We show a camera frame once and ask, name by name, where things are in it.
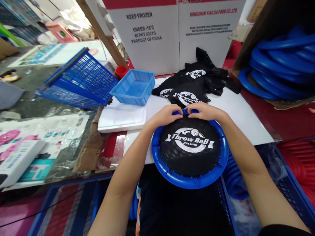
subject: fingers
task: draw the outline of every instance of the fingers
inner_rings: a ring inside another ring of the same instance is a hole
[[[181,115],[183,115],[183,110],[180,108],[180,106],[178,106],[177,104],[172,104],[172,111],[178,111]]]
[[[202,119],[202,114],[201,113],[191,113],[188,118],[198,118],[198,119]]]
[[[193,110],[193,109],[198,110],[198,107],[199,107],[198,103],[192,103],[192,104],[189,104],[188,106],[186,106],[185,109],[187,109],[188,114],[191,114],[191,110]]]
[[[179,114],[178,114],[178,115],[173,115],[172,118],[173,118],[174,121],[175,121],[175,120],[178,120],[178,119],[183,118],[183,115],[179,115]]]

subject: red cup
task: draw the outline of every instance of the red cup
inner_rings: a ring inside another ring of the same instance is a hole
[[[125,74],[129,71],[129,68],[127,66],[119,66],[116,68],[115,72],[116,74],[122,79]]]

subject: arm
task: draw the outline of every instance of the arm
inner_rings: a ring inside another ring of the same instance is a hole
[[[262,226],[282,224],[309,232],[274,184],[254,146],[230,116],[221,109],[206,103],[194,103],[186,108],[190,118],[217,120],[220,123]],[[199,113],[191,114],[192,109],[197,109]]]
[[[132,197],[144,167],[152,135],[159,126],[168,125],[183,117],[173,116],[172,113],[176,110],[183,113],[178,105],[167,105],[145,124],[115,170],[88,236],[126,235]]]

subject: black shirt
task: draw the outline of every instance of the black shirt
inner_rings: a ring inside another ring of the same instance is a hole
[[[168,182],[155,164],[146,165],[141,188],[140,235],[234,235],[216,184],[189,190]],[[259,236],[311,235],[283,225],[264,227]]]

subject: black mesh net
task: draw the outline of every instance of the black mesh net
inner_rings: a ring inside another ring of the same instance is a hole
[[[219,135],[205,120],[184,115],[165,126],[160,136],[161,159],[179,175],[206,174],[218,163],[220,154]]]

